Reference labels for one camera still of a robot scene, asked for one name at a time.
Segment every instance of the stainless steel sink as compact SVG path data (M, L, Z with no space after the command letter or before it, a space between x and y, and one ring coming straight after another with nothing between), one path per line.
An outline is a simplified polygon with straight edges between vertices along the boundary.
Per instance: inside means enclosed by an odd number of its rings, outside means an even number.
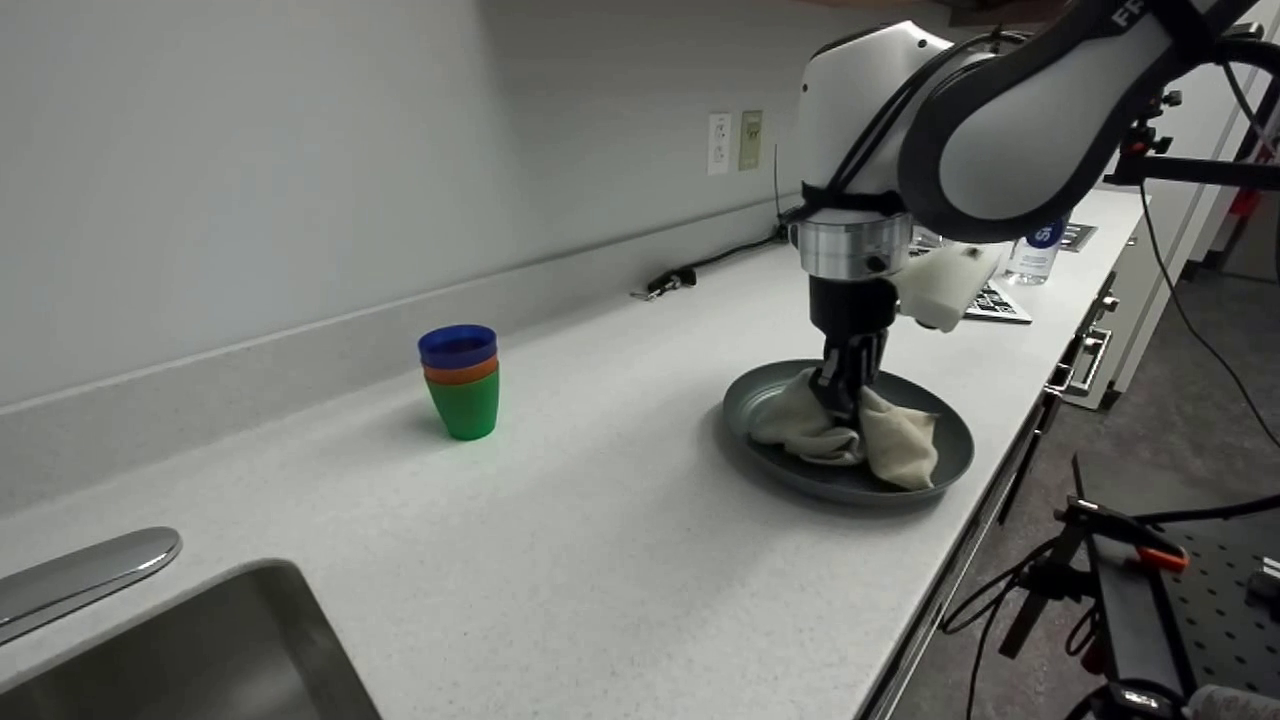
M380 720L304 577L252 569L12 688L0 720Z

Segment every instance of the stacked cups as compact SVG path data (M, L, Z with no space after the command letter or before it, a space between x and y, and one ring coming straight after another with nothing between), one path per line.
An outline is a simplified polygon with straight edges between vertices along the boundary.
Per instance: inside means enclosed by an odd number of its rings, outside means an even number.
M497 423L497 332L450 323L418 341L435 413L453 440L481 440Z

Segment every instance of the black cable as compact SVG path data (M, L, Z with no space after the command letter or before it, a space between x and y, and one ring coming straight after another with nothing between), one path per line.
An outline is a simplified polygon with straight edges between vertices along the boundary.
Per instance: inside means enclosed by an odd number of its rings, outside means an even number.
M1203 276L1219 276L1219 281L1232 281L1232 282L1268 282L1268 286L1280 286L1280 281L1273 276L1241 276L1241 273L1219 273L1219 267L1195 267Z
M723 252L716 252L716 256L700 256L700 261L693 261L693 264L669 267L669 273L660 273L657 281L650 281L635 297L639 297L639 299L660 299L660 297L671 297L671 293L679 293L679 286L696 286L696 273L700 273L700 267L711 267L711 264L723 264L723 261L732 261L732 256L762 252L762 247L773 247L773 243L789 243L789 229L793 229L793 224L780 220L780 224L773 224L773 231L769 231L764 239L732 243L732 247L723 247Z
M1104 694L1109 694L1109 682L1090 691L1074 710L1070 720L1098 720L1098 710L1104 706Z
M1225 69L1225 74L1230 74L1230 83L1232 83L1232 97L1237 97L1237 103L1241 103L1241 110L1243 110L1243 119L1250 119L1250 127L1252 127L1252 136L1256 136L1256 139L1265 139L1265 136L1268 136L1268 127L1265 127L1265 119L1252 110L1252 103L1250 103L1250 97L1243 97L1243 83L1241 83L1237 69L1232 69L1232 65L1219 65L1219 69Z
M1017 561L1014 569L1005 569L1002 577L994 577L988 583L981 583L978 590L967 590L945 621L941 633L945 634L959 634L963 627L974 627L978 621L984 621L981 634L978 634L978 651L974 651L974 669L967 669L967 691L963 691L963 720L974 720L978 706L978 682L984 671L984 655L988 655L988 638L996 627L996 616L1010 600L1010 590L1017 589L1021 572L1028 564L1035 564L1046 552L1053 552L1053 541L1032 547L1026 561Z
M1084 655L1090 644L1093 644L1098 633L1101 633L1101 621L1104 621L1104 610L1093 602L1093 607L1074 625L1074 633L1070 633L1070 638L1065 638L1065 651L1070 651L1070 655Z
M963 691L963 720L974 720L974 706L978 706L978 680L984 675L984 651L988 651L988 634L996 627L996 616L1005 607L1005 594L994 602L988 621L984 621L984 633L978 634L978 648L974 648L974 669L967 669L967 691Z
M1273 273L1280 276L1280 214L1276 214L1276 239L1273 239L1273 243L1276 243Z
M963 51L978 51L978 46L996 46L1002 44L1026 44L1021 35L1010 35L1010 31L988 31L988 35L978 35L978 38L963 38L963 44L951 44L945 46L941 54L933 54L907 83L901 83L889 103L880 103L880 110L871 115L871 123L858 136L858 144L843 150L840 166L834 171L827 179L827 190L843 190L858 171L871 158L871 150L886 144L886 136L897 127L897 119L903 115L903 109L919 97L919 89L951 58L959 58Z
M1241 378L1241 372L1232 369L1232 360L1230 360L1219 346L1213 346L1213 341L1191 323L1186 299L1175 297L1175 281L1173 281L1173 273L1167 273L1167 264L1166 264L1166 252L1161 252L1147 184L1142 184L1142 198L1145 198L1147 243L1151 243L1161 281L1166 281L1166 286L1167 286L1173 313L1186 321L1186 329L1191 332L1191 341L1232 374L1232 382L1237 382L1243 408L1252 413L1256 427L1273 440L1273 448L1280 448L1280 436L1273 431L1273 423L1268 423L1265 413L1256 408L1256 400L1252 400L1250 382ZM1138 521L1145 521L1145 522L1188 522L1188 521L1256 516L1256 511L1273 511L1273 509L1280 509L1280 497L1260 497L1260 500L1225 505L1225 509L1151 511L1151 516L1138 516Z

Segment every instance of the white wall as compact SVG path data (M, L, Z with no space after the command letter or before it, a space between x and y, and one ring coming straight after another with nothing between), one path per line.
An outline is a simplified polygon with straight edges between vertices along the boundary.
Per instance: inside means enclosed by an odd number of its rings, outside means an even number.
M769 196L798 0L0 0L0 408Z

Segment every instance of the electrical outlet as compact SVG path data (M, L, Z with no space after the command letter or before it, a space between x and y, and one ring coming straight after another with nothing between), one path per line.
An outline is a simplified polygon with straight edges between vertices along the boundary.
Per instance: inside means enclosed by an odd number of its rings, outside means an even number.
M737 119L737 166L757 171L764 158L764 109L744 109Z
M737 139L737 119L729 110L711 110L710 119L710 177L729 177L732 171L732 139Z

